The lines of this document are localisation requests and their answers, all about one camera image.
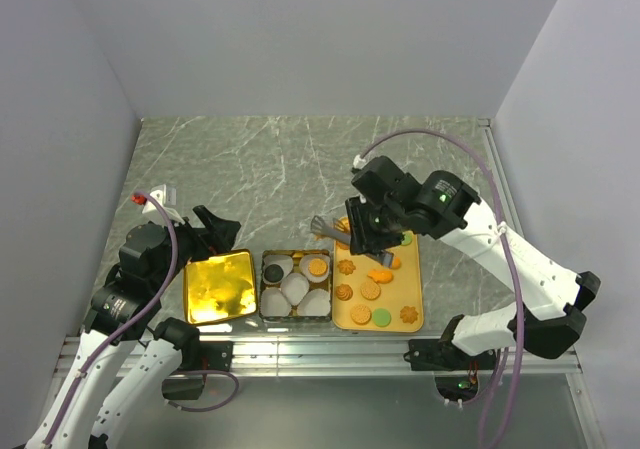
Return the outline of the black sandwich cookie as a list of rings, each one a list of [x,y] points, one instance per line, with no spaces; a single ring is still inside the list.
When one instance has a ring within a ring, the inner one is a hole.
[[[285,271],[279,264],[270,264],[263,270],[263,279],[266,284],[278,284],[285,277]]]

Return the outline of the metal serving tongs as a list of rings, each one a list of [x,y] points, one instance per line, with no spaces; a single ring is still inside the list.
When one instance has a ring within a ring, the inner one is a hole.
[[[316,236],[328,237],[336,242],[346,245],[348,249],[351,249],[351,235],[349,233],[342,232],[333,226],[330,226],[319,215],[314,215],[311,219],[310,231]],[[377,253],[364,252],[363,256],[376,261],[386,268],[391,268],[394,261],[394,255],[386,250]]]

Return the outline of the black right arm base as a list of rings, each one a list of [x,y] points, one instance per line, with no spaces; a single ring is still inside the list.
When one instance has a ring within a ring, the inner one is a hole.
[[[412,371],[454,372],[493,370],[498,364],[498,356],[496,350],[470,356],[450,343],[436,339],[411,339],[403,359]]]

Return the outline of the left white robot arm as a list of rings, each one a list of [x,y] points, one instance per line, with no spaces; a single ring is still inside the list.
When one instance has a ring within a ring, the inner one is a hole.
[[[134,367],[118,375],[174,277],[187,263],[226,254],[235,244],[239,222],[221,219],[204,206],[193,211],[200,228],[160,209],[160,223],[128,232],[118,263],[91,300],[73,364],[26,447],[114,448],[133,413],[172,374],[230,374],[228,355],[209,363],[199,330],[169,317],[153,330]]]

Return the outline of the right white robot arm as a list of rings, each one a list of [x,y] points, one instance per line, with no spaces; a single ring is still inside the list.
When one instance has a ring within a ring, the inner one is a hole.
[[[390,158],[355,157],[346,202],[354,255],[378,255],[406,233],[456,249],[510,289],[514,303],[480,315],[451,319],[438,343],[439,359],[462,368],[489,350],[521,348],[556,359],[581,337],[585,309],[601,281],[547,257],[499,218],[457,175],[438,170],[420,182]]]

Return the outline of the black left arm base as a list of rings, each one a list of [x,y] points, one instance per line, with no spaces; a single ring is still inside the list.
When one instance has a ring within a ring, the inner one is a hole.
[[[181,371],[217,370],[229,372],[234,344],[231,341],[204,341],[186,350]]]

